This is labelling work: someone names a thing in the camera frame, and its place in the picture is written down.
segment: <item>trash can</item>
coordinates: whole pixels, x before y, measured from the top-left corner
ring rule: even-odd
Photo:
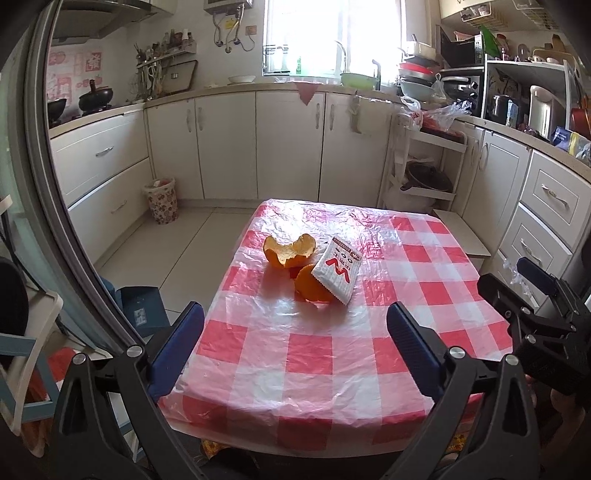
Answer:
[[[144,186],[150,210],[156,223],[166,225],[178,218],[177,192],[174,179],[153,180]]]

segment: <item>silver bolt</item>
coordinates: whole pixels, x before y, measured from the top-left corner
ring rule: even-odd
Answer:
[[[139,345],[133,345],[127,349],[127,356],[130,356],[131,358],[136,358],[140,356],[143,351],[144,350]]]
[[[72,363],[74,365],[82,365],[86,360],[86,355],[83,353],[77,353],[74,355],[74,358],[72,359]]]
[[[466,351],[463,348],[460,348],[458,346],[453,346],[449,349],[449,354],[453,357],[453,358],[464,358],[466,356]]]
[[[519,359],[515,355],[507,355],[505,357],[505,362],[507,362],[509,365],[516,366],[519,364]]]

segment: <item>countertop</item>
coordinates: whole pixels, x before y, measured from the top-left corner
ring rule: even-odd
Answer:
[[[178,93],[157,100],[149,100],[145,103],[138,103],[136,105],[128,105],[120,108],[112,108],[101,113],[95,113],[93,115],[84,116],[70,122],[66,122],[58,127],[49,130],[50,138],[63,135],[70,130],[82,127],[105,118],[112,116],[122,115],[125,112],[132,112],[142,110],[145,108],[155,107],[158,105],[164,105],[166,103],[178,102],[180,100],[189,100],[191,98],[198,98],[211,95],[224,95],[227,93],[242,93],[242,92],[266,92],[266,91],[297,91],[297,86],[294,82],[287,83],[247,83],[244,85],[228,85],[225,87],[215,87],[202,90],[190,90],[188,92]],[[374,90],[356,90],[351,87],[344,87],[342,85],[324,85],[320,84],[318,92],[321,93],[341,93],[343,95],[355,95],[359,94],[368,98],[377,98],[380,100],[390,100],[396,103],[400,103],[400,97],[393,95],[388,92],[376,92]],[[493,132],[505,135],[506,137],[512,138],[520,143],[523,143],[531,148],[534,148],[549,157],[555,159],[565,167],[569,168],[576,174],[583,177],[585,180],[591,183],[591,168],[582,163],[581,161],[569,155],[565,151],[552,146],[538,138],[527,135],[519,130],[506,127],[505,125],[496,124],[490,120],[484,120],[482,118],[476,118],[473,116],[465,115],[461,116],[458,120],[472,124],[478,127],[486,128]]]

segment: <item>water heater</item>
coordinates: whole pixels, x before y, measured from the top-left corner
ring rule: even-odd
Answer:
[[[242,2],[236,2],[236,0],[204,0],[204,2],[204,10],[212,15],[234,13],[240,5],[244,5],[244,8],[252,8],[252,0],[243,0]]]

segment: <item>red and white tablecloth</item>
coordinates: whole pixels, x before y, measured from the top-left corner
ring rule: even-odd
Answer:
[[[339,235],[363,254],[347,306],[314,304],[268,265],[267,235]],[[404,448],[431,406],[386,328],[401,301],[417,322],[471,355],[511,351],[506,321],[436,218],[269,200],[254,214],[173,392],[160,406],[182,432],[260,452],[346,457]]]

